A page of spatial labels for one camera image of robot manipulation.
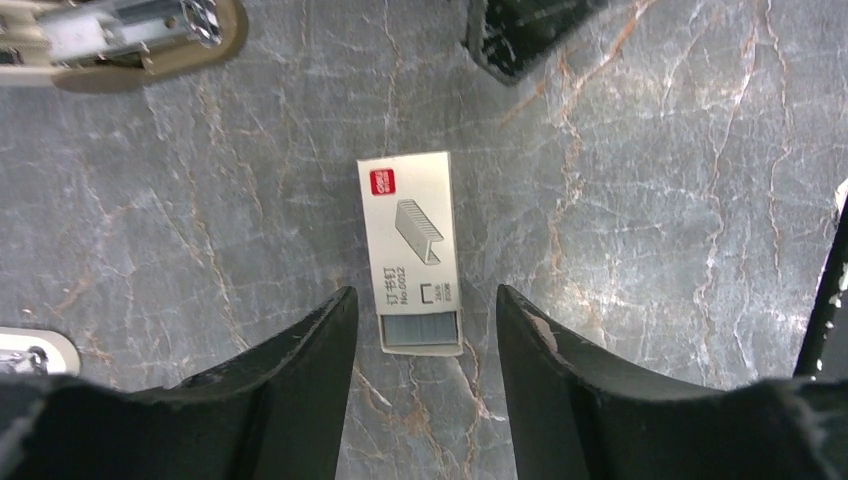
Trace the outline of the white staple box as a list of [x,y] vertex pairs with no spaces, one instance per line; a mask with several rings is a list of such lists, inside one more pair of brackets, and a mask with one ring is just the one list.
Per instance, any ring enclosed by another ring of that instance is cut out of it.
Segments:
[[449,152],[360,160],[357,168],[382,351],[461,355]]

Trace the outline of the beige stapler base half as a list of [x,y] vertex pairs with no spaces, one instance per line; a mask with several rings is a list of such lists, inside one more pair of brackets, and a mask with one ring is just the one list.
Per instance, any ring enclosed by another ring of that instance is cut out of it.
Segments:
[[136,90],[235,57],[248,26],[239,1],[4,1],[1,84]]

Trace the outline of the white stapler top half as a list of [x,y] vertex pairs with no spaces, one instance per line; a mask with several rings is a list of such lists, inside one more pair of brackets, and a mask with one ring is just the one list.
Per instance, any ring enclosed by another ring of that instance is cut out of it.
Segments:
[[78,376],[81,357],[64,335],[41,329],[1,328],[1,373]]

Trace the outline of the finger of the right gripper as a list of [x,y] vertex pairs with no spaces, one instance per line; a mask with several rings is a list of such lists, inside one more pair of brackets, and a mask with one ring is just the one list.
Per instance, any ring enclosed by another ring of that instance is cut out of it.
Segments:
[[592,0],[473,0],[463,46],[478,67],[504,85],[515,85],[608,6]]
[[793,372],[812,380],[847,378],[847,180],[835,192],[836,234]]

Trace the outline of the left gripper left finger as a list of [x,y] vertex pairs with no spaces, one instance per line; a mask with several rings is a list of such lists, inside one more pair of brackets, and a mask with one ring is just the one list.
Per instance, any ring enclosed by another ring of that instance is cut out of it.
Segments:
[[263,343],[172,388],[1,379],[5,479],[331,479],[357,344],[343,287]]

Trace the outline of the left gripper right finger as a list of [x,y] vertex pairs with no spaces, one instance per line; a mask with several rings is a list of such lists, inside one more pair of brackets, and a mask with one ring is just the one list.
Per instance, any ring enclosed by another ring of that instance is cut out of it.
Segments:
[[847,385],[729,391],[631,363],[497,291],[498,350],[521,479],[843,479]]

